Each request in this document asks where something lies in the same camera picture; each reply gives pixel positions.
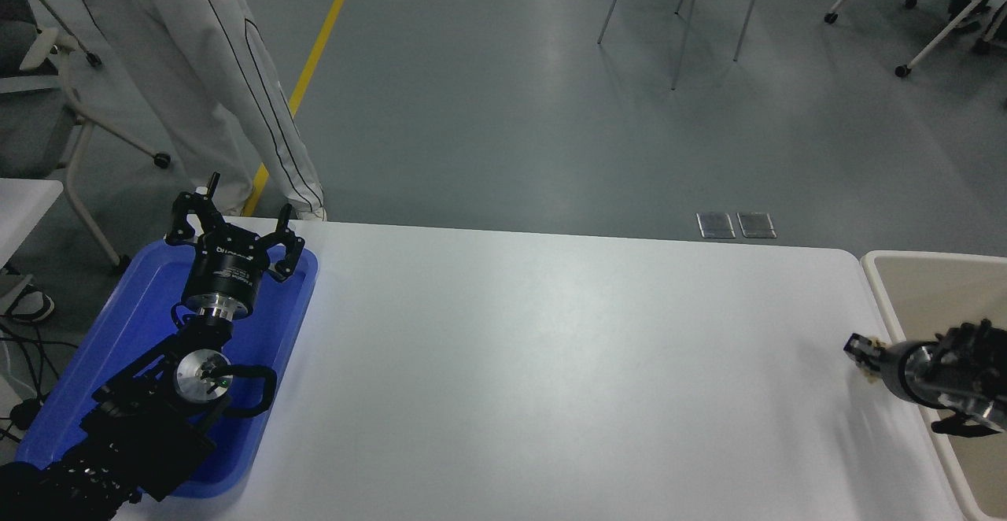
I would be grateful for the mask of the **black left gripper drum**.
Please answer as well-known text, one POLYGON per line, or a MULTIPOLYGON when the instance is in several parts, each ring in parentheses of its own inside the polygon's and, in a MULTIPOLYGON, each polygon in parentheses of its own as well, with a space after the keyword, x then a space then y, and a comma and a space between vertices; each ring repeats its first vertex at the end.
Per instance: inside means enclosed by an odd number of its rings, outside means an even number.
POLYGON ((253 307, 270 262, 267 247, 259 244, 260 238, 251 231, 201 235, 181 301, 188 307, 198 307, 201 299, 222 295, 236 300, 241 307, 253 307))

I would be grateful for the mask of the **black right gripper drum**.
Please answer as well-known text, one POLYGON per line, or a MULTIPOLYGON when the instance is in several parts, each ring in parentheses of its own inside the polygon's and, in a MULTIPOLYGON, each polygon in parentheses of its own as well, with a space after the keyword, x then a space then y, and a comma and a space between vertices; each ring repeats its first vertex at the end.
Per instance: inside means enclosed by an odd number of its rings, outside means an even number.
POLYGON ((906 364, 914 353, 914 342, 897 342, 880 350, 880 377, 889 392, 910 403, 914 394, 906 380, 906 364))

